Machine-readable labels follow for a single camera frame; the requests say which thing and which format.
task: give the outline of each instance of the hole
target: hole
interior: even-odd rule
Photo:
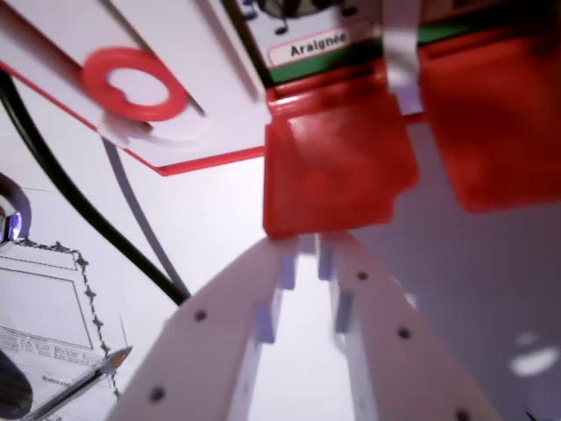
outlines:
[[[400,327],[397,330],[397,334],[400,335],[400,338],[402,338],[402,339],[411,338],[411,331],[407,327]]]
[[[456,419],[457,421],[470,421],[472,417],[467,410],[460,409],[456,411]]]
[[[158,403],[166,396],[166,390],[162,386],[154,386],[150,392],[150,402]]]
[[[197,310],[195,312],[195,320],[197,322],[202,322],[205,318],[207,318],[207,312],[205,310]]]

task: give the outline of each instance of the black cable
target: black cable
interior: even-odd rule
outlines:
[[[180,305],[188,299],[189,293],[185,294],[173,285],[167,276],[162,274],[123,234],[115,229],[76,187],[37,130],[11,77],[3,70],[0,70],[0,99],[35,160],[78,213],[144,272],[174,303]]]
[[[129,183],[129,178],[126,176],[126,171],[124,170],[123,162],[121,161],[117,147],[104,138],[102,138],[102,141],[107,158],[109,158],[109,164],[111,164],[111,169],[113,170],[113,174],[117,180],[117,184],[121,189],[121,193],[123,193],[124,200],[128,203],[129,209],[131,210],[134,218],[137,220],[138,226],[144,233],[148,244],[154,251],[154,254],[156,254],[156,257],[166,271],[167,276],[169,276],[169,279],[172,281],[172,284],[185,294],[188,294],[187,287],[185,287],[185,284],[181,280],[177,270],[175,270],[174,264],[169,260],[169,257],[167,257],[164,247],[162,247],[158,241],[158,236],[150,226],[148,218],[140,207],[140,202],[134,194],[134,190]]]

